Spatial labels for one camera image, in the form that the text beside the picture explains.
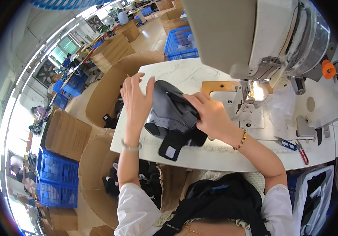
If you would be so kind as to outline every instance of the hand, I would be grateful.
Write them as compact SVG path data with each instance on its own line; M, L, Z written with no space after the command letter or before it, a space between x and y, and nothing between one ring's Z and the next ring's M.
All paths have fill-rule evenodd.
M139 82L141 82L140 77L144 75L145 73L137 73L126 78L120 90L127 112L127 127L138 132L139 135L152 108L153 89L155 87L155 78L152 76L147 83L147 91L143 95Z
M220 101L201 92L184 94L183 97L199 112L200 120L196 127L210 137L226 142L232 134L239 132L240 129L232 123Z

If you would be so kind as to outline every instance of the ruler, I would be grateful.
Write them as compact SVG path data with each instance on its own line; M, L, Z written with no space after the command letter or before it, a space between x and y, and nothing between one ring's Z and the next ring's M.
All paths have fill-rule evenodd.
M161 139L151 139L148 137L142 137L140 138L141 144L148 144L148 145L154 145L157 146L157 149L161 146L162 140ZM225 145L225 146L214 146L209 144L204 144L201 147L194 147L194 146L188 146L185 145L182 147L184 150L193 150L193 151L201 151L201 152L212 152L212 153L231 153L231 154L238 154L240 153L238 150L234 150L231 146ZM310 148L303 148L304 151L310 151ZM273 153L298 153L299 151L293 151L288 148L270 148L270 150Z

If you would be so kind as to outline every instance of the woman's right hand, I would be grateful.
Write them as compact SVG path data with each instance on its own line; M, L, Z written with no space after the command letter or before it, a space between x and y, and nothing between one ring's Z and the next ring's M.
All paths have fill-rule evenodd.
M230 120L223 103L212 99L209 95L197 92L193 95L184 94L183 97L199 112L200 121L196 123L199 130L212 138L230 143L231 136L242 136L243 132Z

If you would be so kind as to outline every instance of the bracelet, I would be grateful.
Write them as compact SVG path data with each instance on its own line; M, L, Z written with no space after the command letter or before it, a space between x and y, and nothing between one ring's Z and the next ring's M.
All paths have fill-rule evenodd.
M242 144L244 144L245 139L246 139L246 130L244 130L244 134L243 134L243 136L242 136L241 143L240 143L237 147L233 147L233 149L234 149L234 150L239 149L239 148L242 146Z
M129 151L138 151L138 150L140 150L143 147L143 145L140 142L139 142L139 146L138 147L130 147L130 146L128 146L128 145L126 145L124 143L123 139L122 139L122 146L123 146L123 148L125 148L125 149L127 149Z

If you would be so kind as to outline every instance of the orange part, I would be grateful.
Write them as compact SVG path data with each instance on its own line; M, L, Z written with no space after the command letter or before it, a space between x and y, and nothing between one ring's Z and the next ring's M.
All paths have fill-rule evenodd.
M329 60L323 60L321 65L322 65L322 74L325 77L325 79L333 78L336 75L337 70L334 67L333 63L329 62Z

